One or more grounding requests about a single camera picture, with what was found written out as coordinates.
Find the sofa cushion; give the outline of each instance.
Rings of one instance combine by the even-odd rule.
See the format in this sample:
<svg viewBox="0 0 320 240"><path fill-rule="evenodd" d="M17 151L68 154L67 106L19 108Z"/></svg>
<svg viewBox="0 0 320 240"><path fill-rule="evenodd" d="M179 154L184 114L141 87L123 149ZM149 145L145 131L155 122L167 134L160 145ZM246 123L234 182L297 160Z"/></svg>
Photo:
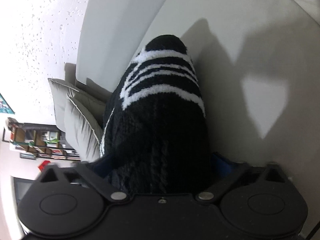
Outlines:
<svg viewBox="0 0 320 240"><path fill-rule="evenodd" d="M67 142L79 153L81 161L100 158L102 128L77 99L68 98L64 114Z"/></svg>
<svg viewBox="0 0 320 240"><path fill-rule="evenodd" d="M103 125L105 103L95 99L93 96L90 96L88 93L64 80L49 78L48 81L53 96L56 125L61 131L66 131L64 125L64 111L67 97L74 97L80 101L90 113L92 113L97 122L101 126Z"/></svg>

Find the sofa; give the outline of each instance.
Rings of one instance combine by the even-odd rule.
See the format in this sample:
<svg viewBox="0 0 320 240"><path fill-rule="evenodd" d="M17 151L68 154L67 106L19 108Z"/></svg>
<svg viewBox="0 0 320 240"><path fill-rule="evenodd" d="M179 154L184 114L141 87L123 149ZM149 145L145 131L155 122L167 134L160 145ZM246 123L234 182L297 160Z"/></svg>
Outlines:
<svg viewBox="0 0 320 240"><path fill-rule="evenodd" d="M90 152L82 160L100 158L103 108L124 70L148 41L174 34L194 62L211 151L251 165L280 163L308 204L320 211L310 193L311 188L320 193L319 185L310 180L305 185L318 175L320 164L315 15L298 0L89 0L76 83L50 80L56 84L53 91L57 82L67 90L60 95L60 110L54 103L60 127L67 140L72 130L72 147ZM313 213L306 229L318 219Z"/></svg>

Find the black fuzzy object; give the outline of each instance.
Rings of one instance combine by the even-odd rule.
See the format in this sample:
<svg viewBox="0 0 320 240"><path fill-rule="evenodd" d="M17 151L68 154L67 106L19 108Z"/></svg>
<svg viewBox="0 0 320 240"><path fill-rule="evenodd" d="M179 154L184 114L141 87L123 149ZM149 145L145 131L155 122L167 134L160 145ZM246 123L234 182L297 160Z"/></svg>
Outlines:
<svg viewBox="0 0 320 240"><path fill-rule="evenodd" d="M210 185L204 104L179 38L159 36L142 49L104 118L103 157L93 169L119 190L195 194Z"/></svg>

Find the red decoration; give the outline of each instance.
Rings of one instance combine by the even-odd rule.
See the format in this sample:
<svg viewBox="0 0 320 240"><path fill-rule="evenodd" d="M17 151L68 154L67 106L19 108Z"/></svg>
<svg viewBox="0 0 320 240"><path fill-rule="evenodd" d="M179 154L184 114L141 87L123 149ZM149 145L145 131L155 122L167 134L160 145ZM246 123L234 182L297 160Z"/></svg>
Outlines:
<svg viewBox="0 0 320 240"><path fill-rule="evenodd" d="M43 161L39 166L39 170L42 172L44 170L44 168L49 164L51 163L50 161Z"/></svg>

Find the black and white striped fabric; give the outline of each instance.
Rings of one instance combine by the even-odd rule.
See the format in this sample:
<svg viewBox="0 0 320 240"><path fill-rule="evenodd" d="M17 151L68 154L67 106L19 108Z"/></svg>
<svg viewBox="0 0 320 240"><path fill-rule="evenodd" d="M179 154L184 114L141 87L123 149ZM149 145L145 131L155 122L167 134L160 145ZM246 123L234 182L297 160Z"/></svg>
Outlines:
<svg viewBox="0 0 320 240"><path fill-rule="evenodd" d="M94 170L135 193L197 193L210 184L204 103L182 41L156 37L130 62L105 111Z"/></svg>

